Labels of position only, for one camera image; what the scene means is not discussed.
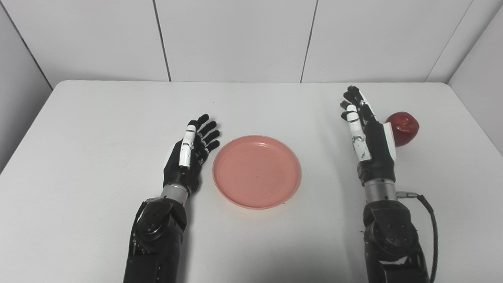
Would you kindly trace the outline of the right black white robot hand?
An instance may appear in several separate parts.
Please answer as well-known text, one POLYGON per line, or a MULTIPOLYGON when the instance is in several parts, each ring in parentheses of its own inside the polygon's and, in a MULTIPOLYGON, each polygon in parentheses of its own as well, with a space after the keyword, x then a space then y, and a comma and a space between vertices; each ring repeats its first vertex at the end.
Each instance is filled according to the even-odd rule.
POLYGON ((395 182, 397 151, 391 123, 377 120, 370 103, 356 86, 349 86, 343 96, 341 117, 350 129, 361 184, 374 179, 395 182))

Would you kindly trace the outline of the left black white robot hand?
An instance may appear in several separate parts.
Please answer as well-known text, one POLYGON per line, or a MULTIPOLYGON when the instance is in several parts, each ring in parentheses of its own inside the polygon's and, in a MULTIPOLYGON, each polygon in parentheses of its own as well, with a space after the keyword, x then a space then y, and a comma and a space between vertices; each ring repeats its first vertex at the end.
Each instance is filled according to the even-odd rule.
POLYGON ((181 185, 189 197, 199 189, 202 166, 210 152, 220 145, 217 125, 207 113, 187 124, 183 138, 174 144, 163 169, 163 186, 181 185))

